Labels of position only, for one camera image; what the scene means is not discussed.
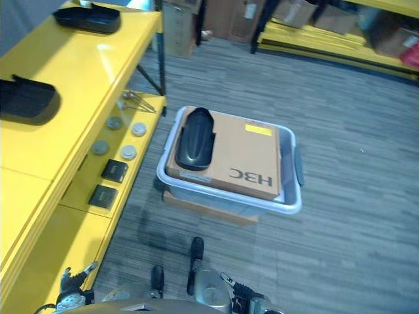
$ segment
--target black handle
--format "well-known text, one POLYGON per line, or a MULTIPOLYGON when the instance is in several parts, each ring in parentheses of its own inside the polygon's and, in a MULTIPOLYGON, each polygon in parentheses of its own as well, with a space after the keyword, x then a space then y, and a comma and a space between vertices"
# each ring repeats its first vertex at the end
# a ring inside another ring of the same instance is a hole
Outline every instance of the black handle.
POLYGON ((302 160, 300 155, 300 148, 295 147, 294 150, 295 173, 300 186, 304 186, 304 173, 302 172, 302 160))

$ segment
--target yellow shelf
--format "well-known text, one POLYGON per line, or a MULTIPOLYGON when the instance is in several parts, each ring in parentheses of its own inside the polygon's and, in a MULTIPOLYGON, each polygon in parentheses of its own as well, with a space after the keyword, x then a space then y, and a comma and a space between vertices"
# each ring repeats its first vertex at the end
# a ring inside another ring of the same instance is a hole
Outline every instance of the yellow shelf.
POLYGON ((161 12, 107 6, 121 13, 114 34, 61 27, 50 16, 0 59, 0 78, 46 82, 61 96, 57 115, 42 126, 1 121, 1 211, 8 227, 1 230, 1 304, 151 38, 162 31, 161 12))
MULTIPOLYGON (((259 36, 258 42, 263 44, 263 46, 259 47, 267 47, 267 46, 275 46, 275 43, 281 44, 288 44, 292 45, 294 49, 301 47, 304 50, 311 49, 316 50, 317 52, 326 52, 329 54, 334 54, 336 56, 341 56, 343 58, 350 58, 353 60, 357 60, 359 62, 368 61, 374 63, 376 65, 384 65, 390 66, 395 69, 402 69, 408 70, 413 73, 417 73, 419 70, 414 67, 409 67, 404 65, 399 59, 381 56, 376 54, 372 48, 366 46, 358 46, 358 47, 345 47, 341 44, 335 44, 328 41, 321 41, 319 37, 316 39, 300 36, 294 36, 291 32, 281 32, 281 31, 274 31, 272 22, 267 24, 267 31, 263 32, 259 36)), ((301 30, 300 34, 307 32, 304 29, 301 30)))
MULTIPOLYGON (((110 149, 108 153, 98 156, 89 150, 81 168, 74 176, 69 188, 61 199, 61 205, 109 218, 112 218, 115 215, 115 212, 122 209, 124 200, 137 175, 139 165, 149 146, 163 106, 166 104, 165 97, 139 94, 142 95, 143 100, 156 109, 156 113, 146 113, 136 111, 135 109, 120 110, 115 107, 109 116, 118 116, 122 118, 122 121, 124 122, 123 127, 115 131, 110 130, 106 126, 102 128, 96 140, 105 140, 109 143, 110 149), (147 133, 142 137, 137 137, 131 133, 132 124, 137 122, 142 122, 147 127, 147 133), (128 161, 120 156, 120 150, 125 145, 135 146, 137 150, 137 157, 135 159, 128 161), (128 164, 128 170, 122 183, 116 183, 101 177, 101 173, 105 168, 108 159, 114 159, 128 164), (116 188, 118 190, 118 194, 110 210, 88 204, 97 184, 116 188)), ((126 103, 129 106, 135 106, 135 103, 132 101, 127 101, 126 103)))
MULTIPOLYGON (((94 260, 99 263, 102 261, 160 114, 166 105, 165 97, 138 94, 152 105, 156 112, 120 110, 117 107, 112 110, 111 116, 121 117, 124 126, 116 131, 104 126, 100 131, 96 140, 106 140, 111 149, 101 156, 90 151, 86 155, 12 287, 2 308, 4 313, 33 313, 40 305, 55 303, 60 289, 60 277, 66 267, 71 266, 73 273, 78 273, 94 260), (147 133, 142 137, 131 134, 131 126, 136 122, 142 122, 147 126, 147 133), (120 157, 120 148, 124 145, 137 148, 135 159, 126 161, 120 157), (122 183, 108 181, 100 176, 110 158, 128 164, 122 183), (97 184, 118 190, 110 211, 88 204, 97 184)), ((136 105, 132 101, 127 101, 127 104, 136 105)), ((83 288, 93 286, 97 269, 90 274, 83 288)))
POLYGON ((359 5, 367 5, 402 15, 419 18, 418 0, 347 0, 359 5))
POLYGON ((272 18, 272 23, 266 24, 265 31, 290 34, 294 37, 308 37, 332 43, 352 44, 356 46, 363 46, 367 42, 362 34, 362 30, 358 27, 353 28, 353 30, 347 34, 342 35, 308 24, 304 25, 303 28, 287 26, 276 18, 272 18))
POLYGON ((71 273, 75 275, 98 258, 110 221, 95 214, 57 206, 1 312, 33 313, 43 304, 55 304, 62 272, 71 266, 71 273))

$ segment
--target black plastic tray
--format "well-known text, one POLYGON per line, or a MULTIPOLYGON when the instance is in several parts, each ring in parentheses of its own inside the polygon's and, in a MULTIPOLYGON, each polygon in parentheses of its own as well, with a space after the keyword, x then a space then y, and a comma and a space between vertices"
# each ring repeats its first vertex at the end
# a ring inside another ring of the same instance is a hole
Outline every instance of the black plastic tray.
POLYGON ((120 27, 120 12, 92 3, 92 8, 72 7, 54 12, 57 23, 101 34, 112 34, 120 27))
POLYGON ((12 76, 0 80, 0 119, 32 125, 51 120, 60 108, 60 95, 50 84, 12 76))

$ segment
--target cardboard box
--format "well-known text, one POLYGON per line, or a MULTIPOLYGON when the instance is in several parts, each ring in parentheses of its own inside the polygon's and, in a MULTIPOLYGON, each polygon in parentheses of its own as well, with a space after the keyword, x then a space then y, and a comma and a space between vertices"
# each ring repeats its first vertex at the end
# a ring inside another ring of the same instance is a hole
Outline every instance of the cardboard box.
POLYGON ((228 39, 250 43, 266 0, 236 0, 228 39))
MULTIPOLYGON (((188 107, 181 126, 195 108, 188 107)), ((170 152, 166 173, 178 179, 272 200, 281 190, 279 129, 252 120, 211 112, 215 142, 212 160, 203 171, 190 171, 175 162, 177 144, 170 152)), ((179 128, 175 143, 178 143, 179 128)))
POLYGON ((230 36, 235 0, 207 0, 204 29, 214 32, 214 37, 227 39, 230 36))
POLYGON ((164 5, 164 52, 187 58, 196 42, 196 16, 188 9, 164 5))
POLYGON ((163 193, 163 201, 164 203, 179 207, 182 209, 187 209, 189 211, 194 211, 195 213, 216 218, 220 220, 225 220, 228 222, 232 222, 233 224, 238 224, 240 226, 247 226, 249 224, 254 224, 258 222, 258 216, 251 216, 251 217, 244 217, 237 215, 235 213, 229 213, 228 211, 223 211, 221 209, 207 207, 205 205, 201 205, 198 203, 194 203, 191 201, 180 200, 175 198, 169 191, 164 191, 163 193))
POLYGON ((314 22, 314 26, 344 35, 356 25, 357 19, 355 13, 327 5, 314 22))
POLYGON ((305 0, 282 0, 276 7, 273 17, 283 23, 302 28, 312 17, 318 5, 305 0))
POLYGON ((204 28, 218 38, 250 43, 266 0, 208 0, 204 28))
POLYGON ((383 12, 367 31, 377 54, 399 58, 418 42, 417 21, 383 12))
POLYGON ((198 14, 202 0, 164 0, 165 3, 182 7, 190 10, 193 14, 198 14))

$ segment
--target plastic storage bin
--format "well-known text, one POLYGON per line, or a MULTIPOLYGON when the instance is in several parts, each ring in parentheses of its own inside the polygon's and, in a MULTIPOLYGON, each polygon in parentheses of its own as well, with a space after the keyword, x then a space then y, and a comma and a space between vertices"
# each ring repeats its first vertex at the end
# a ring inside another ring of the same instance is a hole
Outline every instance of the plastic storage bin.
POLYGON ((218 188, 204 186, 181 179, 170 177, 165 168, 170 151, 173 149, 175 135, 180 127, 180 121, 186 107, 180 108, 175 118, 175 124, 170 130, 164 152, 157 165, 157 177, 165 183, 176 198, 192 201, 208 207, 214 207, 242 216, 261 215, 266 212, 295 214, 301 209, 301 186, 304 184, 302 163, 297 149, 294 133, 284 126, 270 124, 280 129, 281 146, 281 182, 283 193, 272 201, 233 193, 218 188))

